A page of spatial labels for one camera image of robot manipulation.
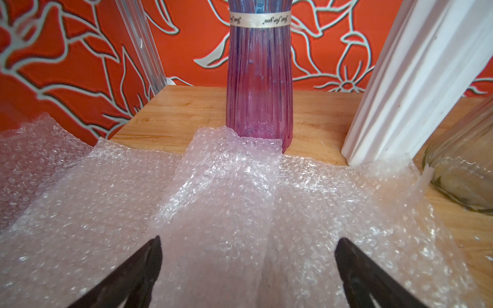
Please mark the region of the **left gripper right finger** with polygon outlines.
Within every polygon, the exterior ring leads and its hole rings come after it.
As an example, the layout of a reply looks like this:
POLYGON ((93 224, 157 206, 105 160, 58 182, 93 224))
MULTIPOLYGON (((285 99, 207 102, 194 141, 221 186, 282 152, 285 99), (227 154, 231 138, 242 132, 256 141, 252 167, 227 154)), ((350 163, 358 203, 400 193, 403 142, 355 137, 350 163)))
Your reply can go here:
POLYGON ((425 307, 348 238, 338 241, 335 259, 350 307, 425 307))

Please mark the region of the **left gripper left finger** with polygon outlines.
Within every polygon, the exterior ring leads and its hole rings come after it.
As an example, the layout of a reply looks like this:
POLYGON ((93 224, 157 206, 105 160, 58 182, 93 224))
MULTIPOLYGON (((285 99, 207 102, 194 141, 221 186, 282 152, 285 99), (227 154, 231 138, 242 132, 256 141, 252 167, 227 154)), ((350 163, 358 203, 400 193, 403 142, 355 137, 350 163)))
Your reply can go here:
POLYGON ((71 307, 149 307, 163 261, 156 236, 118 266, 71 307))

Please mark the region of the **bubble bundle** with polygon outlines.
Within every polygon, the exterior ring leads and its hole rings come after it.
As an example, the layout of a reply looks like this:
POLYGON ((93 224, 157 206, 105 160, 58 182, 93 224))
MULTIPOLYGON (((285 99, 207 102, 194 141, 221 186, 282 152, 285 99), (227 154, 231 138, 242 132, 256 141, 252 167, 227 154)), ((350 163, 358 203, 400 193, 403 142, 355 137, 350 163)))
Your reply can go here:
POLYGON ((358 167, 285 156, 258 307, 347 307, 335 249, 346 237, 429 307, 483 307, 425 191, 433 171, 407 159, 358 167))

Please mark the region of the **clear glass vase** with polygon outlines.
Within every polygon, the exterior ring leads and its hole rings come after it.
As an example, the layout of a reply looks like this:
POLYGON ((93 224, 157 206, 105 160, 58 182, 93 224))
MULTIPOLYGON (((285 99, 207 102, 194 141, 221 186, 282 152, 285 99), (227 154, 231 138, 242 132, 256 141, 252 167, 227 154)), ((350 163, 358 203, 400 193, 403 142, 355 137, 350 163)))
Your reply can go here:
POLYGON ((449 199, 492 215, 492 96, 427 147, 422 167, 434 169, 431 183, 449 199))

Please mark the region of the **bubble wrap sheet of vase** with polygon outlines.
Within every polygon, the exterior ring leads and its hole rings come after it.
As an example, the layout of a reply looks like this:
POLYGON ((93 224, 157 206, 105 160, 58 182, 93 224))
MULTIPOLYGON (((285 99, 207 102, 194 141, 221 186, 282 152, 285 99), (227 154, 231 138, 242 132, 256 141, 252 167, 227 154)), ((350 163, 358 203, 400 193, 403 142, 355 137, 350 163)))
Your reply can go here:
POLYGON ((1 230, 91 150, 47 114, 1 132, 1 230))

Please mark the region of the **purple glass vase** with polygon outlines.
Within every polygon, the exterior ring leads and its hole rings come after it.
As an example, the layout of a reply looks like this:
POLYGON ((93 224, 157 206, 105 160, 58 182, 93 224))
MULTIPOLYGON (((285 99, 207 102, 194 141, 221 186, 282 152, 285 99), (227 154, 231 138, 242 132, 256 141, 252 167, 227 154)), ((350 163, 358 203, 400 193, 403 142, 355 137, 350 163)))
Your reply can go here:
POLYGON ((293 139, 292 1, 229 1, 226 125, 241 137, 293 139))

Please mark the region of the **white ribbed ceramic vase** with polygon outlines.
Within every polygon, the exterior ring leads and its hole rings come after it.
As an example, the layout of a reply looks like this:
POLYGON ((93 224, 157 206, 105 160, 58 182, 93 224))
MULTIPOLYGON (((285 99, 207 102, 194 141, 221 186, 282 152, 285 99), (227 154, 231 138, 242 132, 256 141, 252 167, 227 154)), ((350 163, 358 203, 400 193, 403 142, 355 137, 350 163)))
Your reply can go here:
POLYGON ((342 147, 414 157, 492 58, 491 1, 403 1, 342 147))

